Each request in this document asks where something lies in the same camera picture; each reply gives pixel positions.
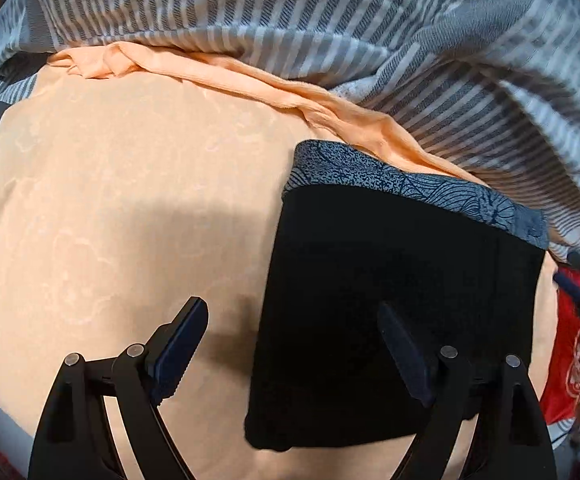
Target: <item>gray and white striped fabric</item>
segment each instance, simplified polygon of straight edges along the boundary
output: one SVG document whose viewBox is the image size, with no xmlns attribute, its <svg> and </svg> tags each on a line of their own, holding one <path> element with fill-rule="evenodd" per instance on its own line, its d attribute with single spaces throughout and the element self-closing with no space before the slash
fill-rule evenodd
<svg viewBox="0 0 580 480">
<path fill-rule="evenodd" d="M 8 0 L 0 10 L 0 68 L 117 40 L 230 54 L 384 111 L 428 152 L 543 209 L 558 257 L 580 252 L 580 0 Z"/>
</svg>

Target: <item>red fabric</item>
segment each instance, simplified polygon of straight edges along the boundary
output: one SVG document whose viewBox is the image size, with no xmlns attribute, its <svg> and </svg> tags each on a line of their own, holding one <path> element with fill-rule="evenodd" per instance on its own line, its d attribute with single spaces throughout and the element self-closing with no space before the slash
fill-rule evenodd
<svg viewBox="0 0 580 480">
<path fill-rule="evenodd" d="M 560 269 L 580 288 L 580 272 Z M 558 291 L 559 320 L 548 370 L 548 382 L 541 398 L 545 422 L 553 424 L 574 416 L 580 395 L 580 319 L 572 298 Z"/>
</svg>

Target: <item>folded black garment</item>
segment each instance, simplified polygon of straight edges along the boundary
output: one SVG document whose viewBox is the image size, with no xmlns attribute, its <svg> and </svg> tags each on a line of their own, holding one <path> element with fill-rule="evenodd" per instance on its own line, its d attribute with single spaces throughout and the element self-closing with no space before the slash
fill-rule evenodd
<svg viewBox="0 0 580 480">
<path fill-rule="evenodd" d="M 398 303 L 475 362 L 515 353 L 529 364 L 544 254 L 502 228 L 394 192 L 290 186 L 263 301 L 247 441 L 275 450 L 352 446 L 425 425 L 427 410 L 409 396 L 378 332 L 381 301 Z"/>
</svg>

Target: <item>gray blanket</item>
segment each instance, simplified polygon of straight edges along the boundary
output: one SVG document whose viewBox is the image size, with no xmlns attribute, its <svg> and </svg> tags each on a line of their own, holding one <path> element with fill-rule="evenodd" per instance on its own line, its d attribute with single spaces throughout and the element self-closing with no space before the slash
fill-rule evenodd
<svg viewBox="0 0 580 480">
<path fill-rule="evenodd" d="M 116 40 L 220 52 L 384 111 L 580 251 L 580 0 L 8 0 L 0 99 Z"/>
</svg>

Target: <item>blue gripper pad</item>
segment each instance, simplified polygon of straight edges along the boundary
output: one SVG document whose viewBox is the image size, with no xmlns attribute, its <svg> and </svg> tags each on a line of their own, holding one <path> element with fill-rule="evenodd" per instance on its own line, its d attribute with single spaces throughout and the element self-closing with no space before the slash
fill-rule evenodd
<svg viewBox="0 0 580 480">
<path fill-rule="evenodd" d="M 161 325 L 148 341 L 145 369 L 153 379 L 150 399 L 154 406 L 174 395 L 207 326 L 207 304 L 192 297 L 172 323 Z"/>
<path fill-rule="evenodd" d="M 438 358 L 431 336 L 418 330 L 396 306 L 385 302 L 379 304 L 377 323 L 408 393 L 425 407 L 430 407 L 436 397 L 438 372 Z"/>
</svg>

